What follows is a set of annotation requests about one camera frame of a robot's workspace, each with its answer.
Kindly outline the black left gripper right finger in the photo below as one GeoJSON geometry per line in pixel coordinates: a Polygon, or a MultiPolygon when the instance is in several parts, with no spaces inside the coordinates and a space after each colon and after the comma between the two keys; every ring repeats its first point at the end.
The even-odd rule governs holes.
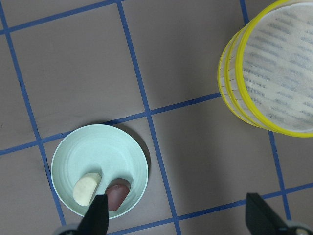
{"type": "Polygon", "coordinates": [[[252,235],[293,234],[293,230],[257,193],[246,194],[246,226],[252,235]]]}

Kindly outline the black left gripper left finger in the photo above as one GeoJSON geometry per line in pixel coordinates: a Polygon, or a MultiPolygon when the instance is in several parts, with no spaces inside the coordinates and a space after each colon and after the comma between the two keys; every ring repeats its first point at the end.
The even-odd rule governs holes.
{"type": "Polygon", "coordinates": [[[107,195],[97,195],[78,225],[79,235],[106,235],[109,227],[107,195]]]}

